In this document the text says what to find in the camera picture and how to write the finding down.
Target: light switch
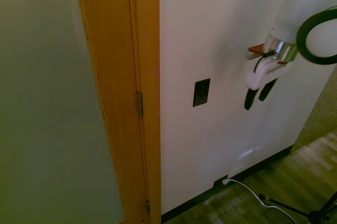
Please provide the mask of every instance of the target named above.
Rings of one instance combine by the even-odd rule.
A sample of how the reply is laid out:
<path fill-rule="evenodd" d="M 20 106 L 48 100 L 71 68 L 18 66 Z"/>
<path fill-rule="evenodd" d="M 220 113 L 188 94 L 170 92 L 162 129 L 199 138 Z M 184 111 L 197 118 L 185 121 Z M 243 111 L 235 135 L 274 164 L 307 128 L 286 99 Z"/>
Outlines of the light switch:
<path fill-rule="evenodd" d="M 207 103 L 210 89 L 210 81 L 211 79 L 209 78 L 195 83 L 193 107 Z"/>

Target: baseboard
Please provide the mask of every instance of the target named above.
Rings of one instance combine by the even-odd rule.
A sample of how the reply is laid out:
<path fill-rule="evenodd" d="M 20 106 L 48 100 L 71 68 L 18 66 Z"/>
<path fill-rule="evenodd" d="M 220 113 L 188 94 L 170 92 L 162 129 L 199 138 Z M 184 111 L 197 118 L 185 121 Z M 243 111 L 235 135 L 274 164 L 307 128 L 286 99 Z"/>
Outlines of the baseboard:
<path fill-rule="evenodd" d="M 282 157 L 285 157 L 290 154 L 290 151 L 292 149 L 293 145 L 290 147 L 272 155 L 271 157 L 268 157 L 267 159 L 264 159 L 263 161 L 255 164 L 254 166 L 251 166 L 250 168 L 240 172 L 239 174 L 231 177 L 234 180 L 240 181 L 243 180 L 244 178 L 248 177 L 251 174 L 254 174 L 263 168 L 265 168 L 267 165 L 269 165 L 271 162 L 274 162 Z M 223 176 L 222 178 L 219 178 L 216 180 L 213 184 L 213 187 L 210 188 L 209 190 L 203 192 L 202 194 L 194 197 L 193 199 L 190 199 L 189 201 L 181 204 L 180 206 L 177 206 L 176 208 L 173 208 L 172 210 L 164 213 L 162 215 L 162 223 L 165 223 L 174 217 L 182 214 L 183 212 L 189 210 L 192 207 L 195 207 L 197 204 L 200 204 L 201 202 L 209 199 L 212 195 L 217 194 L 218 192 L 222 191 L 223 189 L 228 186 L 228 184 L 231 184 L 232 182 L 229 182 L 225 186 L 222 184 L 222 180 L 226 179 L 228 175 Z"/>

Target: parquet floor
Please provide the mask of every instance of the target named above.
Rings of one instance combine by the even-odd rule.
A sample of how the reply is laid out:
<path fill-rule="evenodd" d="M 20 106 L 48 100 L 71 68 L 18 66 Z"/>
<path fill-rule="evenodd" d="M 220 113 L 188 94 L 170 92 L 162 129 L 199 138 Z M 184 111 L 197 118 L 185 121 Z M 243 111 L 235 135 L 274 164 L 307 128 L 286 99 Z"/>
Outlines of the parquet floor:
<path fill-rule="evenodd" d="M 241 181 L 256 194 L 298 208 L 319 210 L 337 191 L 337 131 L 319 138 L 310 146 L 291 153 L 269 167 Z M 306 217 L 286 210 L 298 224 Z M 326 224 L 337 224 L 337 210 Z M 267 209 L 239 184 L 228 185 L 208 200 L 166 222 L 166 224 L 253 223 L 291 224 L 285 214 Z"/>

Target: black stand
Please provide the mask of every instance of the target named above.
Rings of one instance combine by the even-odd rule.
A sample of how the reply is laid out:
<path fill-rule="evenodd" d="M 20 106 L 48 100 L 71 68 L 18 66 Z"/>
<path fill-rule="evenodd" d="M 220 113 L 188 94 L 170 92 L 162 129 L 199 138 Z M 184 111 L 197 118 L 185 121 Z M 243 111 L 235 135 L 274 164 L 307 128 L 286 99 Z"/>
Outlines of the black stand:
<path fill-rule="evenodd" d="M 289 207 L 283 203 L 280 203 L 276 200 L 273 200 L 271 198 L 268 198 L 262 194 L 259 195 L 259 198 L 266 199 L 274 204 L 278 204 L 281 207 L 287 208 L 293 212 L 296 212 L 300 215 L 306 216 L 310 223 L 312 224 L 323 224 L 323 222 L 326 220 L 328 221 L 330 218 L 327 216 L 329 212 L 337 208 L 337 192 L 327 201 L 327 203 L 322 207 L 319 211 L 311 211 L 310 213 L 305 213 L 300 210 L 297 210 L 295 208 Z"/>

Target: white cord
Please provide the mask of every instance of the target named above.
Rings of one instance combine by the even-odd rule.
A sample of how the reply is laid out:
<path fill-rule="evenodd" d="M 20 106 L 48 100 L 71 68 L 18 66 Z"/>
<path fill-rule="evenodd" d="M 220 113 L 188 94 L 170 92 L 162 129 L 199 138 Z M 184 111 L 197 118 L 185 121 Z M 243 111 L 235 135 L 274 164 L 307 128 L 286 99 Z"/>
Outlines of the white cord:
<path fill-rule="evenodd" d="M 224 179 L 224 180 L 222 181 L 223 184 L 227 184 L 227 183 L 228 183 L 228 182 L 226 182 L 227 180 L 228 180 L 228 181 L 233 181 L 233 182 L 236 182 L 236 183 L 241 184 L 242 186 L 245 186 L 244 184 L 242 184 L 242 183 L 240 183 L 240 182 L 238 182 L 238 181 L 236 181 L 236 180 L 233 180 L 233 179 Z M 251 193 L 254 194 L 254 196 L 257 198 L 257 200 L 260 202 L 261 205 L 263 205 L 264 207 L 267 207 L 267 208 L 276 208 L 276 209 L 279 209 L 281 212 L 285 213 L 290 219 L 292 219 L 292 221 L 294 221 L 295 224 L 297 224 L 296 221 L 293 219 L 293 217 L 291 217 L 286 211 L 284 211 L 283 209 L 281 209 L 281 208 L 279 208 L 279 207 L 276 207 L 276 206 L 266 206 L 266 205 L 261 201 L 261 199 L 255 194 L 255 192 L 253 192 L 252 189 L 250 189 L 248 186 L 245 186 L 245 187 L 246 187 L 248 190 L 250 190 Z"/>

